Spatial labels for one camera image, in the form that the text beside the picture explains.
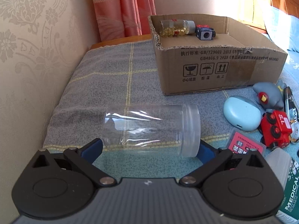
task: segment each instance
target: plastic jar lid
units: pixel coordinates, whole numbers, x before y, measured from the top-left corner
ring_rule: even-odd
[[[183,105],[183,136],[181,155],[196,157],[200,145],[200,116],[197,105]]]
[[[187,35],[194,34],[196,29],[194,21],[185,20],[185,22],[186,22],[186,34]]]
[[[198,24],[196,25],[197,28],[210,28],[209,25],[201,25],[201,24]]]

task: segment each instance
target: rubber toy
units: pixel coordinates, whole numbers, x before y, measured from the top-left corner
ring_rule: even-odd
[[[272,113],[273,110],[283,111],[283,90],[286,84],[278,80],[277,84],[271,82],[258,82],[253,85],[253,90],[257,93],[256,101],[267,111]]]

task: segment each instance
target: light blue earbuds case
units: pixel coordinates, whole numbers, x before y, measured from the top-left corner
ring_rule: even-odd
[[[242,96],[232,96],[226,99],[223,113],[229,123],[244,131],[257,129],[262,120],[261,111],[257,105]]]

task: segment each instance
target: plaid blanket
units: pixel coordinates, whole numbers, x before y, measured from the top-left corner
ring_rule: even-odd
[[[281,79],[299,99],[297,82],[283,71]],[[151,41],[106,46],[86,53],[53,113],[44,147],[60,152],[70,146],[81,147],[101,138],[104,114],[110,105],[196,104],[201,116],[201,138],[212,146],[224,147],[232,131],[222,107],[232,95],[255,100],[251,87],[211,93],[164,96],[160,90],[155,53]],[[249,135],[258,141],[256,130]],[[298,145],[286,148],[296,157]],[[107,174],[121,177],[180,178],[201,165],[197,158],[144,156],[104,151],[95,166]]]

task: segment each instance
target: plastic container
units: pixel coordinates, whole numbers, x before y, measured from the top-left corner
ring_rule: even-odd
[[[292,164],[291,156],[281,148],[276,148],[265,157],[265,160],[275,173],[283,189],[285,189],[289,170]]]
[[[195,33],[194,21],[167,19],[161,21],[160,35],[162,37],[183,36]]]
[[[114,106],[102,133],[108,150],[196,157],[200,116],[196,105]]]

